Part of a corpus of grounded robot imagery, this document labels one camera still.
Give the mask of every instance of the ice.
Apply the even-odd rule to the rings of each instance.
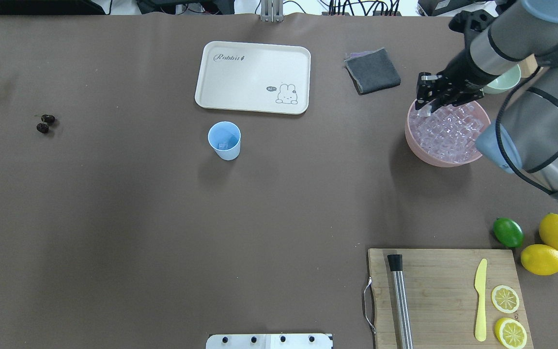
[[[454,163],[469,161],[479,154],[475,140],[483,128],[483,121],[474,115],[472,104],[443,106],[430,116],[423,112],[429,106],[412,111],[410,132],[419,146],[437,159]]]

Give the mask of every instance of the yellow knife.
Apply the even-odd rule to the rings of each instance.
[[[475,290],[479,295],[479,303],[477,307],[477,318],[475,320],[475,339],[479,342],[485,340],[485,269],[488,267],[488,261],[484,258],[479,262],[479,267],[475,274]]]

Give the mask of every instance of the green lime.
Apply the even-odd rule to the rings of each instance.
[[[525,234],[518,223],[509,218],[499,218],[494,221],[494,235],[507,247],[521,247]]]

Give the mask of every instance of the lemon slice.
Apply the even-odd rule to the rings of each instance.
[[[522,349],[527,345],[527,332],[520,322],[513,318],[499,318],[494,325],[496,339],[507,349]]]
[[[498,285],[492,290],[492,303],[499,311],[512,314],[520,307],[520,298],[513,288]]]

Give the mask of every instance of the robotic arm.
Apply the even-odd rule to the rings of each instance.
[[[480,20],[487,22],[487,18],[482,16],[467,25],[483,26]],[[443,71],[420,73],[416,109],[435,111],[479,99],[483,86],[531,54],[549,69],[505,110],[500,121],[489,126],[477,144],[504,170],[512,172],[512,162],[558,200],[558,0],[519,0],[467,40],[465,49]]]

